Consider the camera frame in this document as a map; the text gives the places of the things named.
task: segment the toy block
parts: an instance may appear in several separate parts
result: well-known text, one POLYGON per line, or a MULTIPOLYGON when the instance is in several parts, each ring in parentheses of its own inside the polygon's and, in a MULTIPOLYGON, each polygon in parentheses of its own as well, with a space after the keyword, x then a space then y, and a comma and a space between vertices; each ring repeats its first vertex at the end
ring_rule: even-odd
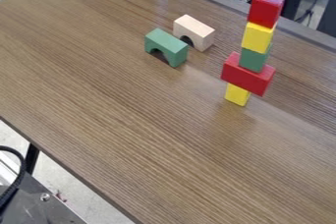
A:
POLYGON ((187 43, 160 28, 149 32, 144 38, 144 50, 149 54, 155 49, 160 50, 173 68, 187 60, 188 47, 187 43))
POLYGON ((273 28, 278 22, 285 0, 252 0, 248 21, 273 28))
POLYGON ((225 99, 240 106, 247 105, 251 93, 233 84, 226 86, 225 99))
POLYGON ((184 15, 174 21, 173 34, 180 39, 187 36, 193 42, 194 48, 202 52, 213 44, 215 29, 184 15))
POLYGON ((269 43, 272 41, 275 27, 276 25, 274 25, 273 28, 267 28, 248 23, 245 29, 242 47, 260 54, 265 54, 269 43))
POLYGON ((253 72, 260 73, 266 60, 269 56, 269 51, 272 47, 272 43, 269 44, 266 53, 260 54, 255 51, 251 51, 247 48, 242 48, 241 59, 239 61, 239 66, 251 70, 253 72))
POLYGON ((224 63, 221 79, 249 92, 263 96, 274 76, 275 69, 266 64, 262 68, 261 73, 254 73, 239 67, 239 58, 239 53, 232 52, 224 63))

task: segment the screw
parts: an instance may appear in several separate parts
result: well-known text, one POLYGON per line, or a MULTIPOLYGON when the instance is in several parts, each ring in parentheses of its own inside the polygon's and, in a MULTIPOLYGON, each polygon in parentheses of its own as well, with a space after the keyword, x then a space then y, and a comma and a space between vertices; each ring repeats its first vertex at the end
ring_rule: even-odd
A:
POLYGON ((40 200, 44 201, 44 202, 49 201, 50 200, 50 194, 46 194, 46 193, 42 194, 40 200))

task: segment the red cube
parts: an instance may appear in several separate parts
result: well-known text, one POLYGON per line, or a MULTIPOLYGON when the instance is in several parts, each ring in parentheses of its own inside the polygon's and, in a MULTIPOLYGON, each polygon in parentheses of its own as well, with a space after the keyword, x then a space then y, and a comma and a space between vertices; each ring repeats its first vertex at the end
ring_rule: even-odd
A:
POLYGON ((265 65, 261 73, 254 73, 239 67, 239 58, 239 53, 232 52, 224 63, 221 79, 249 92, 263 96, 274 76, 275 69, 269 65, 265 65))
POLYGON ((267 28, 278 22, 285 0, 252 0, 248 21, 267 28))

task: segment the yellow cube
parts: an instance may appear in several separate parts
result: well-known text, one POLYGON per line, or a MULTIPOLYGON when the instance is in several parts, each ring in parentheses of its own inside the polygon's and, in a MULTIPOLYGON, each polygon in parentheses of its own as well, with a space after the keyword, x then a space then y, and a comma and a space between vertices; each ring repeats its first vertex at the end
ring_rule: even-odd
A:
POLYGON ((245 29, 242 47, 265 54, 273 38, 274 29, 248 23, 245 29))
POLYGON ((225 99, 230 102, 236 103, 240 106, 245 106, 250 98, 251 93, 241 87, 233 84, 226 86, 225 99))

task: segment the stacked blocks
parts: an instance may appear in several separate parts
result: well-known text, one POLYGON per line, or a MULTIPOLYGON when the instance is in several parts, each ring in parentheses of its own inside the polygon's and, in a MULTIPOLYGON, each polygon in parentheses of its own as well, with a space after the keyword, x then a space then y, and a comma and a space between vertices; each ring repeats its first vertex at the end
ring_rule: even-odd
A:
POLYGON ((285 0, 252 0, 242 42, 242 54, 225 61, 221 79, 228 82, 225 98, 245 106, 251 92, 263 96, 275 74, 265 62, 285 0))
POLYGON ((188 48, 187 43, 160 28, 149 32, 144 38, 144 50, 149 54, 155 49, 160 50, 173 68, 186 62, 188 48))

